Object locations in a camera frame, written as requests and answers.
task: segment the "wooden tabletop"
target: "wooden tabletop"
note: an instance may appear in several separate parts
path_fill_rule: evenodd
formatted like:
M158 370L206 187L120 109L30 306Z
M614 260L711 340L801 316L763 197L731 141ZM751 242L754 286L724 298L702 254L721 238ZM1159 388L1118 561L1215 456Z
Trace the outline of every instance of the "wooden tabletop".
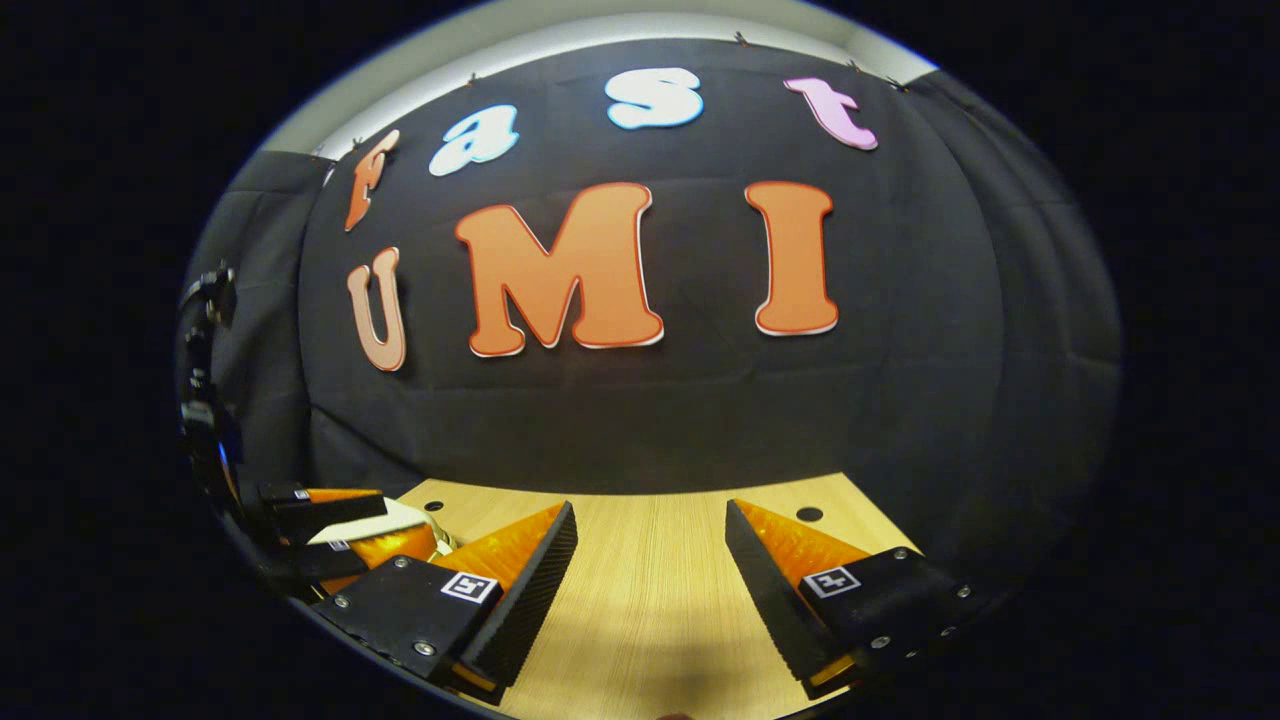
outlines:
M823 516L810 527L870 553L915 548L842 474L628 496L428 479L399 501L443 502L431 515L460 543L561 501L573 503L577 551L498 711L522 720L655 720L672 712L772 720L815 702L773 647L724 544L726 502L735 497L788 518L818 507Z

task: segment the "white letter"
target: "white letter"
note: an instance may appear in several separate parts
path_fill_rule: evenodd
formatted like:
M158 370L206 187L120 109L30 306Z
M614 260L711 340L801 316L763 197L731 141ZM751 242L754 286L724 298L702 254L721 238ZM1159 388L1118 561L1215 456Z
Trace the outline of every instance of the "white letter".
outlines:
M604 94L617 100L608 115L622 129L672 127L703 113L703 99L694 92L701 82L684 68L627 70L604 83Z
M494 105L467 115L444 133L444 147L435 152L428 169L442 177L461 170L467 163L498 158L520 140L520 133L511 129L515 123L515 105Z

